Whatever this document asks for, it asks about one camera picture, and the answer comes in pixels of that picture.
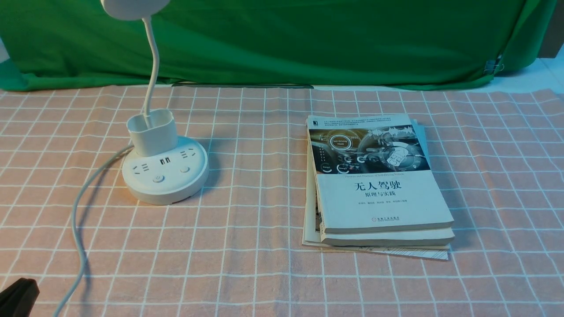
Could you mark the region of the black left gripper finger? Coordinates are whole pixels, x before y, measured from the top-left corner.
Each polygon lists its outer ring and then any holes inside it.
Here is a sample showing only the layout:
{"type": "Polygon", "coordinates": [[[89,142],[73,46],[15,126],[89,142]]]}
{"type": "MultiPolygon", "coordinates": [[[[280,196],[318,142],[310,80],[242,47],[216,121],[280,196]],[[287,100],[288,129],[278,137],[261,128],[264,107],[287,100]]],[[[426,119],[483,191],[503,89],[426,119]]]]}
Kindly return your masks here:
{"type": "Polygon", "coordinates": [[[0,293],[2,317],[29,317],[40,295],[35,279],[20,278],[0,293]]]}

